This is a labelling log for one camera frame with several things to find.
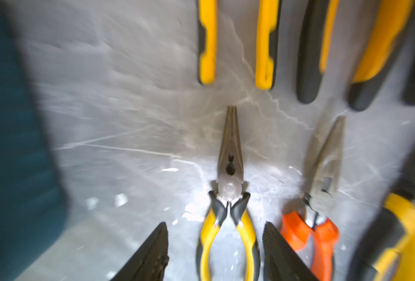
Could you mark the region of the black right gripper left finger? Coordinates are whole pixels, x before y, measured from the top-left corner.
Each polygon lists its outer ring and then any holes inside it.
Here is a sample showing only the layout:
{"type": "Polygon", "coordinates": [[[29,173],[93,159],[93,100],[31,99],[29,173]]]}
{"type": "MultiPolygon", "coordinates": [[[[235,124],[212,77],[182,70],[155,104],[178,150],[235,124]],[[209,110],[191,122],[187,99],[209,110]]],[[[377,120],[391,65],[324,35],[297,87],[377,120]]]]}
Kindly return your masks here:
{"type": "Polygon", "coordinates": [[[168,241],[167,225],[161,222],[111,280],[163,281],[169,263],[168,241]]]}

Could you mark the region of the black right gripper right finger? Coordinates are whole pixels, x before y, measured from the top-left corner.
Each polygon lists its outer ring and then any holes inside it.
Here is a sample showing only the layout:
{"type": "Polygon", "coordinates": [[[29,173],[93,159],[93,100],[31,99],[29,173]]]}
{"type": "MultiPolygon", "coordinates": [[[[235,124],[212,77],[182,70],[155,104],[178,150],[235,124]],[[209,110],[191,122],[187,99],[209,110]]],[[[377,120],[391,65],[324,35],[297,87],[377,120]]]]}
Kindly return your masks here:
{"type": "Polygon", "coordinates": [[[266,222],[262,235],[264,281],[317,281],[274,224],[266,222]]]}

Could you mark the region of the orange black box pliers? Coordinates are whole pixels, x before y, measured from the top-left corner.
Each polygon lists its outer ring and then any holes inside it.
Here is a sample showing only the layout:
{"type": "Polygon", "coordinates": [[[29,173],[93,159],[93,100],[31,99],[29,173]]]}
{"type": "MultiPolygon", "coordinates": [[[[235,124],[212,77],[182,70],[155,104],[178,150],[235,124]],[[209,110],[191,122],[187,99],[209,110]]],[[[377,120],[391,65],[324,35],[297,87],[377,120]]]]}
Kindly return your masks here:
{"type": "Polygon", "coordinates": [[[331,281],[334,273],[334,247],[340,231],[329,218],[336,206],[336,195],[343,160],[346,117],[336,118],[321,147],[302,194],[303,207],[282,217],[281,235],[294,251],[314,240],[314,259],[310,271],[320,281],[331,281]]]}

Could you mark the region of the small yellow long-nose pliers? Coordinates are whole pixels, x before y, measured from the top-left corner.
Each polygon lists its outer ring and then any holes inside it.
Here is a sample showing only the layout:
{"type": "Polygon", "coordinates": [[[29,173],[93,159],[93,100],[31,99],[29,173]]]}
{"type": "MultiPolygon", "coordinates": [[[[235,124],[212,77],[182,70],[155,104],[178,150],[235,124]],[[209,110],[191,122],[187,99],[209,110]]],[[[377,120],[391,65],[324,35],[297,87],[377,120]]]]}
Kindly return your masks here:
{"type": "Polygon", "coordinates": [[[203,222],[196,250],[196,269],[200,281],[210,281],[210,249],[225,219],[230,216],[240,234],[246,252],[245,281],[260,275],[261,256],[257,234],[247,211],[250,193],[244,187],[237,107],[229,105],[217,164],[217,187],[208,192],[210,208],[203,222]]]}

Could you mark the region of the yellow box pliers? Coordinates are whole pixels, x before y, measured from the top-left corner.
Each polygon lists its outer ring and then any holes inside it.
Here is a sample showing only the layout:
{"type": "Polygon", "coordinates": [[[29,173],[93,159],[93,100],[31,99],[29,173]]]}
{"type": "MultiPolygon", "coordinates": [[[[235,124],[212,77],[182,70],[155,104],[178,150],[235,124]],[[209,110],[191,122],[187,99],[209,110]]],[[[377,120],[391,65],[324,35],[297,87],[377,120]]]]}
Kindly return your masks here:
{"type": "Polygon", "coordinates": [[[356,247],[348,281],[415,281],[415,146],[383,207],[356,247]]]}

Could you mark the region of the teal plastic storage box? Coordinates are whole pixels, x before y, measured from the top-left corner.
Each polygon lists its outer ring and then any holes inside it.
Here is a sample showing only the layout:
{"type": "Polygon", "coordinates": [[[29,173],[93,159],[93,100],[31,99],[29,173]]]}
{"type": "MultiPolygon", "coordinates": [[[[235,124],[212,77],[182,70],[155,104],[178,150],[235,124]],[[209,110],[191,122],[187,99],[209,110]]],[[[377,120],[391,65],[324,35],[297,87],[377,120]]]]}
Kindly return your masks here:
{"type": "Polygon", "coordinates": [[[0,281],[16,279],[60,236],[67,202],[0,1],[0,281]]]}

